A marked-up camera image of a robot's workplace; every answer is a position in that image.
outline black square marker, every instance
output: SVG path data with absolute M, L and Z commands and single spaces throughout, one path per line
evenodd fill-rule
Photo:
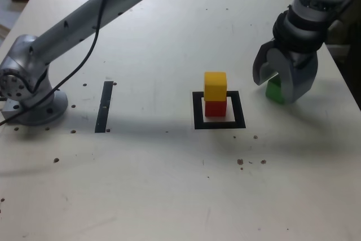
M 233 114 L 235 121 L 221 121 L 221 122 L 204 122 L 202 97 L 203 91 L 194 91 L 193 95 L 193 114 L 194 114 L 194 129 L 237 129 L 246 128 L 244 122 L 243 111 L 239 93 L 236 90 L 227 91 L 227 97 L 232 99 Z

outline table surface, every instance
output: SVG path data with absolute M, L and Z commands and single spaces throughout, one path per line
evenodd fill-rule
M 0 57 L 86 1 L 30 0 Z M 105 26 L 63 87 L 61 120 L 0 127 L 0 240 L 359 240 L 361 114 L 325 46 L 297 103 L 275 104 L 253 83 L 291 1 L 144 0 Z M 92 40 L 51 64 L 53 84 Z M 227 72 L 246 129 L 194 129 L 205 71 Z M 111 132 L 95 134 L 104 81 L 117 82 Z

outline robotic arm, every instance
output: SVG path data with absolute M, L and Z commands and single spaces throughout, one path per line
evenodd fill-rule
M 274 39 L 261 46 L 253 64 L 257 85 L 277 73 L 286 103 L 293 103 L 312 87 L 318 60 L 316 51 L 327 29 L 352 0 L 293 0 L 273 27 Z
M 108 24 L 141 0 L 107 0 L 100 27 Z M 253 66 L 254 82 L 262 84 L 275 74 L 281 78 L 282 94 L 292 103 L 312 86 L 317 72 L 316 50 L 327 28 L 352 0 L 294 0 L 280 14 L 273 29 L 274 40 L 261 46 Z M 0 88 L 7 102 L 5 119 L 42 100 L 51 90 L 50 63 L 96 31 L 102 0 L 89 0 L 43 35 L 22 35 L 0 65 Z M 36 108 L 14 122 L 40 125 L 61 116 L 67 96 L 55 91 Z

